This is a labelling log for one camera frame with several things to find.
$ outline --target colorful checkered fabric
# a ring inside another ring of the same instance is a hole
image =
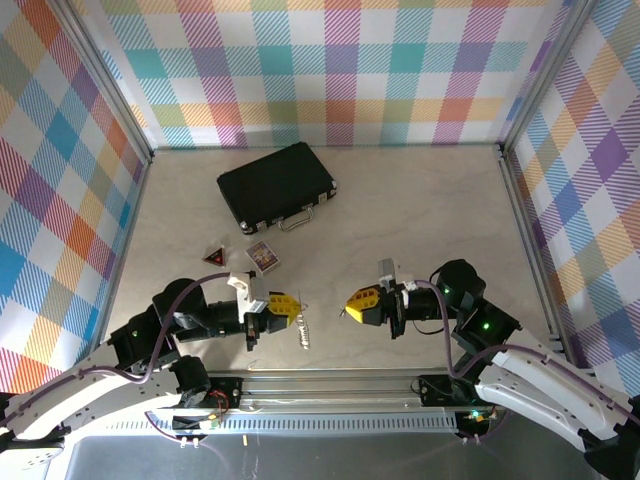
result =
[[[640,3],[601,1],[526,135],[519,186],[583,364],[640,394]]]
[[[0,0],[0,391],[90,345],[143,163],[45,0]]]
[[[160,147],[494,142],[563,8],[561,0],[76,5]]]
[[[551,50],[551,46],[558,38],[558,35],[560,34],[562,28],[565,26],[565,21],[567,20],[567,16],[569,15],[571,7],[573,6],[574,3],[575,3],[575,0],[563,0],[562,6],[560,7],[558,14],[556,15],[556,18],[553,20],[553,23],[551,24],[551,28],[549,28],[549,31],[547,32],[547,36],[544,38],[544,42],[542,42],[542,46],[540,47],[540,50],[538,50],[538,54],[536,55],[535,60],[533,61],[533,63],[531,63],[531,67],[529,68],[529,71],[527,72],[527,76],[522,82],[522,86],[518,91],[518,95],[516,96],[516,99],[511,105],[511,110],[509,110],[507,119],[502,125],[502,130],[500,130],[500,134],[498,135],[498,142],[505,141],[507,134],[509,133],[509,130],[511,130],[511,127],[513,125],[514,119],[516,118],[516,115],[520,112],[520,109],[522,108],[522,103],[531,92],[533,83],[538,77],[540,67],[546,61],[547,56],[549,55],[549,52]]]

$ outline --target metal extrusion bar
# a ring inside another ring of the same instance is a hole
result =
[[[91,39],[75,8],[69,0],[49,0],[48,4],[58,18],[64,32],[78,50],[83,65],[98,84],[101,92],[105,94],[116,118],[126,127],[129,136],[134,140],[134,147],[138,150],[138,155],[150,162],[153,157],[153,147],[140,128],[127,100],[109,72],[98,47]]]
[[[535,115],[547,90],[569,55],[576,38],[599,0],[575,0],[567,15],[562,30],[553,42],[525,101],[513,120],[504,141],[505,150],[513,149]]]
[[[545,274],[542,256],[540,255],[540,250],[538,250],[536,245],[531,225],[527,220],[523,199],[516,188],[517,182],[513,169],[511,168],[511,162],[517,161],[513,158],[515,154],[512,153],[505,155],[500,151],[498,146],[496,146],[496,149],[498,150],[497,157],[500,173],[502,174],[507,194],[509,195],[509,202],[511,203],[511,208],[516,219],[516,225],[520,232],[520,238],[522,239],[522,244],[527,255],[527,261],[529,262],[529,267],[533,275],[533,280],[536,285],[536,290],[538,291],[538,297],[540,298],[547,324],[549,325],[552,333],[560,336],[560,341],[562,342],[564,354],[567,360],[575,365],[576,356],[571,349],[569,335],[560,317],[558,305],[554,299],[553,290],[551,289],[548,277]]]
[[[344,435],[367,433],[455,433],[456,416],[452,412],[391,414],[266,414],[232,413],[213,432],[224,434]],[[199,432],[176,430],[180,436]]]
[[[336,369],[209,372],[242,377],[241,412],[250,414],[372,414],[470,411],[423,407],[411,382],[444,369]]]
[[[109,318],[111,317],[111,310],[113,309],[113,304],[116,300],[116,293],[118,291],[118,285],[120,284],[120,279],[122,278],[122,272],[124,271],[124,263],[127,258],[127,253],[129,252],[129,246],[131,245],[131,239],[133,238],[133,230],[136,224],[136,220],[138,219],[138,214],[140,213],[140,206],[142,205],[142,197],[144,196],[144,192],[147,188],[147,182],[149,180],[149,169],[151,167],[151,163],[147,163],[144,165],[142,169],[142,178],[140,183],[140,190],[138,191],[138,198],[136,200],[136,205],[133,208],[133,212],[131,214],[131,219],[129,220],[129,225],[127,226],[127,231],[124,238],[124,244],[122,246],[122,251],[120,255],[116,258],[115,267],[113,272],[113,277],[111,280],[111,285],[108,288],[107,296],[104,301],[104,306],[102,308],[102,312],[97,321],[97,330],[93,335],[93,339],[91,342],[91,348],[89,351],[93,351],[98,348],[98,345],[104,341],[107,335],[107,327],[109,326]]]

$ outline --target small metal part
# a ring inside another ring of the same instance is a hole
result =
[[[260,313],[269,305],[269,290],[264,279],[253,277],[249,279],[249,302],[255,305],[249,313]]]
[[[396,279],[396,267],[392,258],[385,258],[378,262],[378,275],[380,277],[380,285],[387,292],[391,291],[391,282]]]
[[[311,347],[311,342],[309,340],[309,325],[302,313],[296,317],[296,326],[298,327],[298,342],[300,343],[300,346],[305,350],[309,350]]]

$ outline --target playing card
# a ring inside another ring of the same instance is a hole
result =
[[[273,253],[273,250],[271,250],[265,242],[258,242],[249,247],[247,249],[247,255],[249,255],[253,263],[258,267],[258,270],[262,273],[267,273],[280,263],[276,254]]]

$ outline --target triangular object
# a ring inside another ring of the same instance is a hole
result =
[[[202,260],[207,263],[217,265],[218,267],[224,267],[224,247],[220,247],[218,250],[213,252],[211,255],[204,257]]]

